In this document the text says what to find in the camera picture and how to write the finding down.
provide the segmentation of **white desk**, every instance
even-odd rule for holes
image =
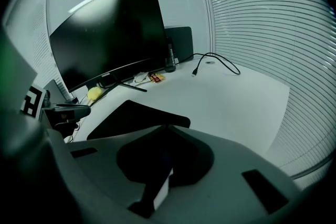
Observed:
[[[148,92],[116,87],[92,106],[74,141],[86,140],[111,112],[129,99],[186,116],[191,120],[191,129],[236,141],[264,155],[280,128],[289,87],[239,65],[241,75],[236,76],[213,58],[204,59],[197,76],[192,77],[197,63],[198,60],[193,60],[178,65],[175,72],[165,73],[165,81],[140,86]]]

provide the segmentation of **black mousepad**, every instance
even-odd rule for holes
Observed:
[[[127,134],[164,124],[189,128],[190,120],[127,100],[100,123],[88,135],[87,140]]]

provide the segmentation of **yellow object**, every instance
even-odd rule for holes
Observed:
[[[102,93],[103,93],[102,89],[100,89],[99,87],[93,87],[88,92],[88,99],[94,101],[98,97],[100,97]]]

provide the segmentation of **curved monitor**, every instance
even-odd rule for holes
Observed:
[[[93,0],[50,36],[68,90],[164,67],[166,36],[158,0]]]

